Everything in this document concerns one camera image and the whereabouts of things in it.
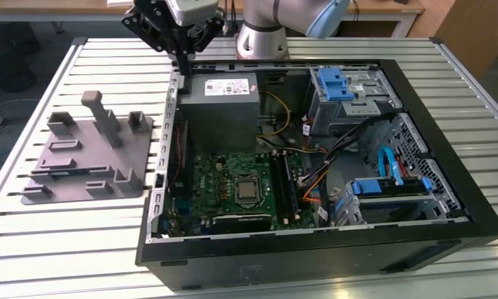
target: open computer tower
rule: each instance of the open computer tower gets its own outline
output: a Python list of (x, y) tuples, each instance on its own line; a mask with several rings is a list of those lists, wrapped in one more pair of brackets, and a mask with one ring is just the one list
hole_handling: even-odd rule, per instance
[(136, 265), (171, 290), (416, 270), (498, 217), (392, 60), (172, 71)]

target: black cable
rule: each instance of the black cable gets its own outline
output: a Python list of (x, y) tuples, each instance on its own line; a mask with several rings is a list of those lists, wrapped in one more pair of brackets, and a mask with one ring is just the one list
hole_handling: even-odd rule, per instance
[(232, 22), (232, 34), (238, 33), (238, 22), (235, 20), (235, 3), (230, 1), (230, 20)]
[(227, 3), (226, 3), (227, 0), (224, 0), (224, 24), (227, 24)]
[(335, 156), (347, 146), (354, 144), (359, 137), (362, 136), (364, 130), (370, 125), (372, 125), (378, 121), (390, 120), (395, 117), (395, 115), (402, 111), (402, 109), (394, 109), (394, 111), (388, 113), (383, 113), (378, 116), (368, 117), (363, 120), (359, 124), (356, 124), (340, 137), (336, 139), (334, 145), (331, 145), (327, 153), (322, 157), (322, 163), (315, 171), (310, 172), (306, 177), (303, 177), (302, 182), (306, 182), (311, 179), (318, 173), (324, 171), (324, 169), (330, 166), (331, 162), (334, 162)]
[[(324, 209), (326, 212), (328, 212), (330, 211), (330, 200), (328, 200), (328, 195), (326, 192), (326, 177), (322, 178), (316, 187), (318, 187), (319, 198), (320, 198), (320, 207)], [(323, 219), (322, 217), (319, 218), (318, 225), (319, 227), (326, 227), (328, 225), (328, 214), (327, 214), (326, 219)]]
[(358, 2), (355, 2), (355, 0), (351, 0), (352, 3), (354, 3), (354, 17), (352, 17), (352, 21), (359, 21), (359, 7), (358, 7)]
[(272, 145), (272, 147), (275, 147), (275, 148), (283, 148), (283, 146), (275, 144), (275, 143), (271, 142), (267, 138), (258, 137), (258, 139), (262, 139), (266, 143), (268, 143), (270, 145)]

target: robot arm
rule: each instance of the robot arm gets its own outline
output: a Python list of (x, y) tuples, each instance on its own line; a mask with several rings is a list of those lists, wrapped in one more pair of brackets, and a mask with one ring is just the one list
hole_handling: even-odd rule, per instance
[(243, 59), (282, 59), (287, 54), (284, 29), (327, 38), (338, 28), (348, 0), (244, 0), (236, 53)]
[[(335, 31), (347, 7), (348, 0), (244, 0), (239, 57), (282, 59), (287, 54), (283, 27), (323, 39)], [(220, 32), (223, 15), (216, 0), (134, 0), (122, 24), (155, 51), (164, 50), (180, 74), (190, 75), (188, 60)]]

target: chip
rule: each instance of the chip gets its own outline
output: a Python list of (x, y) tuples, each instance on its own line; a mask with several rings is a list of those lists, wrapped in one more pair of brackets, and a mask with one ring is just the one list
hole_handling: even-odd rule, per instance
[(248, 199), (256, 198), (256, 185), (254, 182), (239, 182), (238, 183), (238, 198), (239, 199)]

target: aluminum slatted table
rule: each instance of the aluminum slatted table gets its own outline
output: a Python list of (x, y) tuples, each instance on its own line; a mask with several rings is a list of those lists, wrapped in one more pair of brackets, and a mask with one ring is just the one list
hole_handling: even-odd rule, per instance
[[(498, 213), (498, 106), (443, 45), (427, 39), (290, 39), (292, 59), (395, 59)], [(234, 59), (215, 39), (199, 59)], [(134, 266), (146, 192), (136, 198), (23, 206), (18, 191), (49, 136), (51, 112), (89, 118), (85, 90), (117, 116), (140, 110), (162, 123), (170, 61), (136, 39), (73, 45), (0, 172), (0, 298), (475, 298), (498, 297), (498, 240), (412, 273), (172, 294)], [(159, 126), (150, 153), (158, 151)], [(154, 169), (151, 155), (147, 168)], [(146, 174), (146, 185), (152, 184)]]

